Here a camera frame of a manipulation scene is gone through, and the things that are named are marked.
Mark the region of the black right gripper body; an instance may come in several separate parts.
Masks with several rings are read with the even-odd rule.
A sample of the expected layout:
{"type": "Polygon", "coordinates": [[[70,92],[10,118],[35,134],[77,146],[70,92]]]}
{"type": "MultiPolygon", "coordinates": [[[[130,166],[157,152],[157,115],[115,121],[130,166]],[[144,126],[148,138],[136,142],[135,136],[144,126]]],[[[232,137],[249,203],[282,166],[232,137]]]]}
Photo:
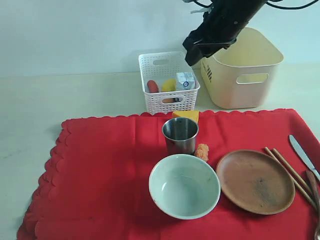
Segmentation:
{"type": "Polygon", "coordinates": [[[207,15],[199,29],[198,45],[226,48],[232,45],[241,30],[247,25],[247,20],[235,15],[207,15]]]}

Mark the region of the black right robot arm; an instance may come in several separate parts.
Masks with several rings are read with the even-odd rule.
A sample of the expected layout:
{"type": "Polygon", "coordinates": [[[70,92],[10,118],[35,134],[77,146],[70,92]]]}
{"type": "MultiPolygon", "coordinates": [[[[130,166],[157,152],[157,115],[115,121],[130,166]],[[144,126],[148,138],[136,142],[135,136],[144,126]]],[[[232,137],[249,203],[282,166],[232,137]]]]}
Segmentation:
{"type": "Polygon", "coordinates": [[[209,58],[237,41],[239,33],[266,3],[265,0],[214,0],[200,26],[183,41],[189,66],[209,58]]]}

